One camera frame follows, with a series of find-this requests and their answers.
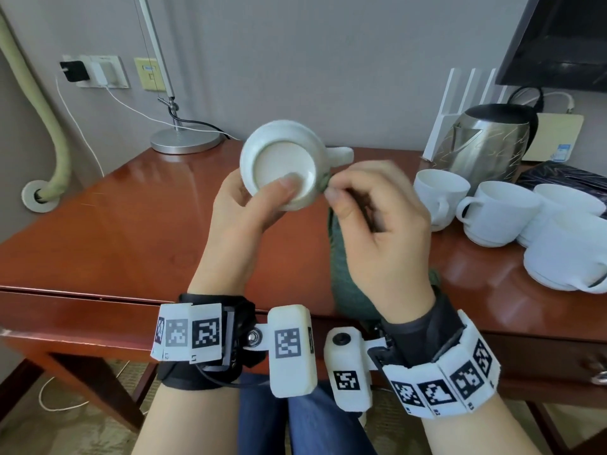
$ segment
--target blue jeans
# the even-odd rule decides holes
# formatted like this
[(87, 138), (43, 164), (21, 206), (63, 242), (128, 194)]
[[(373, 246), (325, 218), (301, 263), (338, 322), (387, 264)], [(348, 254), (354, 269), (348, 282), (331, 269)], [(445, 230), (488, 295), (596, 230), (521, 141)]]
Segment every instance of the blue jeans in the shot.
[[(267, 380), (266, 375), (240, 376), (241, 383)], [(358, 415), (335, 404), (329, 382), (287, 399), (274, 397), (268, 385), (241, 390), (239, 455), (284, 455), (287, 420), (293, 455), (377, 455)]]

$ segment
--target white cup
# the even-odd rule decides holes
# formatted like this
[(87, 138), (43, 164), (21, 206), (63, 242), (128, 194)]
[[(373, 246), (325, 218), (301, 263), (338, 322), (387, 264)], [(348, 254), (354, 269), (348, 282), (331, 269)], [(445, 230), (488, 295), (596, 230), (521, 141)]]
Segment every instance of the white cup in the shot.
[(254, 195), (265, 184), (289, 173), (297, 173), (303, 184), (297, 196), (282, 210), (297, 210), (311, 205), (323, 186), (330, 169), (354, 160), (350, 147), (326, 147), (303, 124), (295, 121), (272, 121), (249, 136), (240, 153), (240, 175)]
[[(470, 206), (463, 216), (466, 206)], [(464, 233), (484, 247), (504, 246), (516, 239), (540, 210), (540, 198), (508, 182), (482, 182), (473, 197), (462, 199), (455, 211)]]
[(455, 208), (466, 198), (470, 183), (462, 176), (438, 169), (424, 169), (415, 176), (414, 189), (432, 217), (432, 231), (453, 221)]
[(529, 244), (539, 236), (550, 217), (558, 212), (569, 209), (598, 216), (605, 212), (605, 205), (599, 198), (571, 187), (540, 184), (536, 185), (533, 191), (540, 197), (542, 208), (518, 236), (517, 241), (521, 246), (529, 247)]
[(553, 215), (525, 251), (523, 265), (540, 284), (557, 290), (607, 292), (607, 220), (587, 212)]

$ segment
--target wrist-mounted device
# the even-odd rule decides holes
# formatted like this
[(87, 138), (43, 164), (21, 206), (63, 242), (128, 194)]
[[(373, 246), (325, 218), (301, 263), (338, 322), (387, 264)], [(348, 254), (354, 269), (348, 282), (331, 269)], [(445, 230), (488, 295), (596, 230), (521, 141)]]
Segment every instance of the wrist-mounted device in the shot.
[(328, 333), (325, 363), (340, 408), (368, 410), (372, 370), (381, 371), (406, 412), (417, 417), (471, 413), (495, 394), (499, 362), (473, 322), (443, 294), (425, 317), (399, 326), (384, 322), (383, 328), (392, 334), (369, 341), (356, 328)]
[(310, 312), (279, 306), (259, 324), (255, 305), (244, 297), (182, 294), (160, 306), (152, 358), (158, 378), (171, 388), (210, 390), (232, 383), (242, 367), (269, 353), (269, 385), (276, 397), (303, 396), (317, 384)]

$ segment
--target black button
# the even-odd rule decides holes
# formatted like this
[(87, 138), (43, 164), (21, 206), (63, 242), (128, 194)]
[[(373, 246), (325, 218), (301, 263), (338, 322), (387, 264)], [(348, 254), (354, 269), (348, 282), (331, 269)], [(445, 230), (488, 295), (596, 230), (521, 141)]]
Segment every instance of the black button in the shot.
[(350, 340), (352, 340), (352, 338), (349, 334), (346, 334), (345, 332), (340, 332), (333, 336), (333, 343), (337, 346), (343, 346), (345, 344), (348, 344), (350, 343)]

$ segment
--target wall outlet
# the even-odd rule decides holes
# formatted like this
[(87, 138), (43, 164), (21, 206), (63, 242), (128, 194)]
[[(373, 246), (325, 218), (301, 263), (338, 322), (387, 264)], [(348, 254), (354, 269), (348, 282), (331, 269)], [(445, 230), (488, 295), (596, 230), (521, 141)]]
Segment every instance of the wall outlet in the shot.
[(141, 87), (146, 91), (166, 91), (156, 59), (135, 58), (135, 66), (141, 80)]
[(86, 71), (89, 73), (90, 80), (88, 81), (79, 81), (76, 83), (76, 86), (80, 88), (104, 88), (97, 82), (95, 79), (95, 74), (91, 68), (92, 62), (109, 62), (112, 64), (112, 68), (116, 72), (116, 83), (110, 84), (109, 88), (120, 88), (126, 89), (129, 88), (129, 81), (126, 78), (125, 69), (122, 66), (122, 62), (120, 62), (120, 58), (118, 56), (87, 56), (85, 54), (80, 54), (79, 56), (70, 56), (68, 54), (63, 54), (63, 60), (82, 60), (84, 66), (86, 67)]

